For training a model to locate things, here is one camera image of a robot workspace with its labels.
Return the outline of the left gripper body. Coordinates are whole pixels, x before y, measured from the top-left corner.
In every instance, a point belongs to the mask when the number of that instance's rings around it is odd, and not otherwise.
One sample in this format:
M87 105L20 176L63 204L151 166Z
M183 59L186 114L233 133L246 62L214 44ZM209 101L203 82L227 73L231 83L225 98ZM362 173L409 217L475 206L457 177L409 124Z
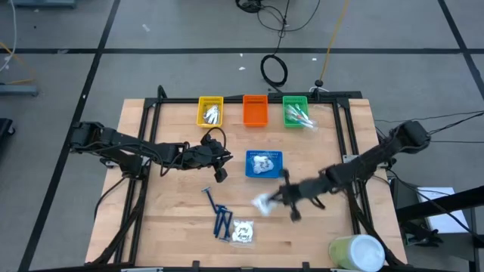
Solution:
M209 166L212 166L215 170L215 179L217 183L222 183L228 176L226 170L224 169L224 164L219 161L221 157L217 157L217 154L220 154L225 150L223 145L217 141L215 138L212 138L210 134L205 134L201 141L202 145L202 152L204 156L208 156L210 158Z

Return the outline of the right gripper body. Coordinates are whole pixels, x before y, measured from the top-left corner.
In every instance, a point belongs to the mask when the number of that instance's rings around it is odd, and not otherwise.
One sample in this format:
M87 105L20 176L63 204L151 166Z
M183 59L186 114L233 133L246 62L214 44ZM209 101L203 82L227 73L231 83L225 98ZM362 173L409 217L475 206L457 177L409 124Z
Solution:
M301 214L296 207L296 202L302 197L299 191L299 186L297 184L290 183L289 171L285 168L281 170L282 177L284 178L284 185L280 186L280 193L282 198L282 203L285 206L290 207L290 219L292 222L297 222L301 219Z

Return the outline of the vanity pack cotton bag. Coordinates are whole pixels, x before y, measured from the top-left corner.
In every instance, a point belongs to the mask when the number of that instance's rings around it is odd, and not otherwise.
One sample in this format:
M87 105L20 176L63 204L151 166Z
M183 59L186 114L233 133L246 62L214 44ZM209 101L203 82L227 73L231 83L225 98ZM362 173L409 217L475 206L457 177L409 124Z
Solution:
M230 236L230 244L238 247L253 245L254 221L234 220L233 230Z
M274 168L274 163L267 156L253 157L253 173L256 175L270 172Z
M251 200L251 203L256 207L262 216L269 216L271 212L279 206L279 202L276 199L272 199L270 193L263 193L258 195L255 199Z

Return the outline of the blue plastic basket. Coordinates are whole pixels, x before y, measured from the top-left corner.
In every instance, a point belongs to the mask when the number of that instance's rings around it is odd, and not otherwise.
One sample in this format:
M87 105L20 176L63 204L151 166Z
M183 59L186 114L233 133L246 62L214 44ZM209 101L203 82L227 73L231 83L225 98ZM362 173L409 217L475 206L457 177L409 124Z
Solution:
M253 173L253 157L267 156L274 163L274 168L270 172L259 175ZM248 150L246 152L246 170L245 174L249 178L278 178L283 168L283 153L278 150Z

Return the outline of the bagged blue toothbrush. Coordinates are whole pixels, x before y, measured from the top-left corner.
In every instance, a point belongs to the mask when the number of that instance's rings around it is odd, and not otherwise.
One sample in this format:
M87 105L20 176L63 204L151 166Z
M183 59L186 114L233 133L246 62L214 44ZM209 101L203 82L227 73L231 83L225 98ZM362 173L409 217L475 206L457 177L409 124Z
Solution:
M286 109L287 118L303 125L307 128L314 128L314 124L310 119L301 115L297 110Z

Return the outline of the yellow plastic basket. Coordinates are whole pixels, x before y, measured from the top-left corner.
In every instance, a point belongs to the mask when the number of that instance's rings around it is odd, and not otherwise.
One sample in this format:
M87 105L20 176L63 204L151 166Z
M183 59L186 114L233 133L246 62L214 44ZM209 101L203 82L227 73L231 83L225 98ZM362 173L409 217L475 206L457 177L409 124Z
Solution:
M213 105L217 105L219 108L219 124L206 124L203 120L204 113L209 110ZM204 96L199 97L198 100L198 107L197 107L197 125L201 128L213 128L213 127L220 127L222 125L223 120L223 106L224 106L224 98L223 97L214 97L214 96Z

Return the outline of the orange plastic basket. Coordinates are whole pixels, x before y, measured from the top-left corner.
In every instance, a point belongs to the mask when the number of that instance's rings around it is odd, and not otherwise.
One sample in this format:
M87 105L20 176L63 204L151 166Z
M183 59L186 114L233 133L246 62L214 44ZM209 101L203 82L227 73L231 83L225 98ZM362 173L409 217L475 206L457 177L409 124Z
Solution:
M246 94L243 96L243 124L248 127L265 127L268 124L268 97Z

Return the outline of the green plastic basket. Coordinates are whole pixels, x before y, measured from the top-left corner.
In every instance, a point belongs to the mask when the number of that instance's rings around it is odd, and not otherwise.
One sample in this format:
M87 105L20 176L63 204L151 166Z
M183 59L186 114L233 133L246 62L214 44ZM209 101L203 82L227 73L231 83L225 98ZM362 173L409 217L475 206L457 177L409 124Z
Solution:
M308 99L305 96L283 96L283 116L286 128L303 128L287 118L286 109L295 110L294 105L299 104L300 108L309 117Z

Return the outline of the green and white cup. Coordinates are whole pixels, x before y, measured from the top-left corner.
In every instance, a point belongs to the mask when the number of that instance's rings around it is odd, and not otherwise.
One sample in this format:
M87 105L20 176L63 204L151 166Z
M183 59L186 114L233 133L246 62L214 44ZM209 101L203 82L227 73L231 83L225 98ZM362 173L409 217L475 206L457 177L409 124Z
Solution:
M331 261L347 270L378 272L386 254L381 243L367 234L336 238L329 245Z

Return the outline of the black cart stand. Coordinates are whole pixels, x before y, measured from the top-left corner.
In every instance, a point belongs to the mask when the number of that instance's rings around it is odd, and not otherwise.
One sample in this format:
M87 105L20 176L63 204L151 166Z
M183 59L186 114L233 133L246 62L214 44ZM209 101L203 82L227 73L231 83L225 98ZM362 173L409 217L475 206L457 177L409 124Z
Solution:
M475 231L475 208L484 206L484 186L465 190L460 193L447 194L437 190L418 189L415 185L402 181L395 176L389 183L395 204L398 203L400 185L414 193L417 199L419 197L423 198L424 202L396 209L399 223L407 224L410 221L440 215L449 216L466 233L471 235L472 241L470 242L470 246L473 250L473 259L469 261L469 268L470 272L480 272L479 250L484 249L484 234L478 234ZM464 221L453 215L453 212L459 210L469 210L469 224L465 224Z

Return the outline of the white box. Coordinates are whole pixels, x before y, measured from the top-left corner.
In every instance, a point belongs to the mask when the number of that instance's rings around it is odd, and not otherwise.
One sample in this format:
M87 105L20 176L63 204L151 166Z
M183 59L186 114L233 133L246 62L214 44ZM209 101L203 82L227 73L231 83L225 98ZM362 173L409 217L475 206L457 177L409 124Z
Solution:
M417 194L419 202L426 202L428 199L435 200L440 197L455 194L452 187L417 187L417 190L419 191ZM464 213L461 210L451 212L451 215L456 217L465 227L469 227ZM440 234L467 233L466 229L446 213L427 217L425 221L432 230L438 230Z

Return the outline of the grey metal floor beam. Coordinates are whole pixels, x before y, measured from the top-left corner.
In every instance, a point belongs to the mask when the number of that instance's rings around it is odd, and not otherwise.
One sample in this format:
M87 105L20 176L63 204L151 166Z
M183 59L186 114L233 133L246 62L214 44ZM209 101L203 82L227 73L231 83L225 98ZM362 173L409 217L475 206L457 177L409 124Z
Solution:
M33 96L39 94L33 85L0 85L0 96Z

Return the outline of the black caster base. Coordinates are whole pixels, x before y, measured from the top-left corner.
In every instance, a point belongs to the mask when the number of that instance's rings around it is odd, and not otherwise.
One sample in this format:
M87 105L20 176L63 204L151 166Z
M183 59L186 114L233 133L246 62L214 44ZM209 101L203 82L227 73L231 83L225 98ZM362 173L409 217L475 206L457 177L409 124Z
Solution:
M15 134L16 130L11 119L0 118L0 138Z

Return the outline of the grey metal floor plate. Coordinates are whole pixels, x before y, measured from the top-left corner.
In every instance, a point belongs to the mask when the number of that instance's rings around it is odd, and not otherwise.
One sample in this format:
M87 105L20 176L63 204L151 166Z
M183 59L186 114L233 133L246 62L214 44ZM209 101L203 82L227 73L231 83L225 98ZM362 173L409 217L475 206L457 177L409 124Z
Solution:
M8 0L15 7L75 8L77 0Z

